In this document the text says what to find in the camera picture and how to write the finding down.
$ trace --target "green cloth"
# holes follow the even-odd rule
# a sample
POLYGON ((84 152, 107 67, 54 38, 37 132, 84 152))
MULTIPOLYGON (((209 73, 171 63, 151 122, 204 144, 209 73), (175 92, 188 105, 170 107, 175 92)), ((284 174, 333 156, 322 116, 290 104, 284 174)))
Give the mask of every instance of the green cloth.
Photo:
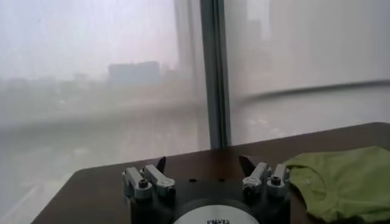
POLYGON ((366 222, 390 219, 389 151, 303 153, 285 164, 313 216, 326 222, 356 216, 366 222))

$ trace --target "fog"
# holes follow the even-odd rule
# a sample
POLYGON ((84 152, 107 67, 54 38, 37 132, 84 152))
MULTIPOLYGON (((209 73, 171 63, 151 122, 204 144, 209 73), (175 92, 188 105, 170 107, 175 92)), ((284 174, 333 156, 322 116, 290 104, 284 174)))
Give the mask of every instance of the fog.
MULTIPOLYGON (((226 0, 233 144, 389 122, 389 9, 226 0)), ((0 33, 0 223, 79 169, 210 148, 199 1, 0 0, 0 33)))

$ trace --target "foggy sky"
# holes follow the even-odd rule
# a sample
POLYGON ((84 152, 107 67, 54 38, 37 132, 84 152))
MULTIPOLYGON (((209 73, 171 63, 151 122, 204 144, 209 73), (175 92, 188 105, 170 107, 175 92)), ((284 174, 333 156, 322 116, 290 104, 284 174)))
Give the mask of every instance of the foggy sky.
POLYGON ((173 0, 0 0, 0 79, 98 78, 146 60, 177 64, 173 0))

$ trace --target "brown tabletop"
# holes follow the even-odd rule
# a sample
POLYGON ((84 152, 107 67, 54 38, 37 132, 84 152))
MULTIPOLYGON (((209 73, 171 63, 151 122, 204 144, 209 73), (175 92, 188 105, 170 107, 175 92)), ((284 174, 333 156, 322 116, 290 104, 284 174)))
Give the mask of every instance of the brown tabletop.
MULTIPOLYGON (((303 152, 325 152, 368 146, 390 149, 390 124, 371 123, 288 138, 170 156, 165 174, 171 178, 243 178, 238 155, 258 156, 272 166, 303 152)), ((33 221, 37 223, 130 223, 122 199, 121 173, 155 160, 77 171, 33 221)), ((291 223, 319 223, 306 215, 305 204, 293 192, 291 223)))

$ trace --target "screw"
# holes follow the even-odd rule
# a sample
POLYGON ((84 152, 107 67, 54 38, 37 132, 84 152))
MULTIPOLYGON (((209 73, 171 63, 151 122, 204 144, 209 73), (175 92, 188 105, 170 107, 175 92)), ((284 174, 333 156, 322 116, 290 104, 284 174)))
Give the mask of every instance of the screw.
POLYGON ((147 180, 145 180, 145 179, 141 179, 141 180, 138 182, 138 186, 139 186, 140 188, 146 188, 146 187, 147 187, 147 184, 148 184, 148 182, 147 182, 147 180))
POLYGON ((272 183, 273 185, 279 186, 279 185, 280 185, 280 178, 277 177, 277 176, 272 176, 272 177, 271 177, 271 183, 272 183))
POLYGON ((173 197, 175 197, 175 195, 176 195, 176 189, 174 189, 173 187, 169 187, 168 192, 167 192, 167 196, 169 198, 173 198, 173 197))
POLYGON ((244 187, 244 195, 250 196, 255 193, 255 189, 251 186, 245 186, 244 187))

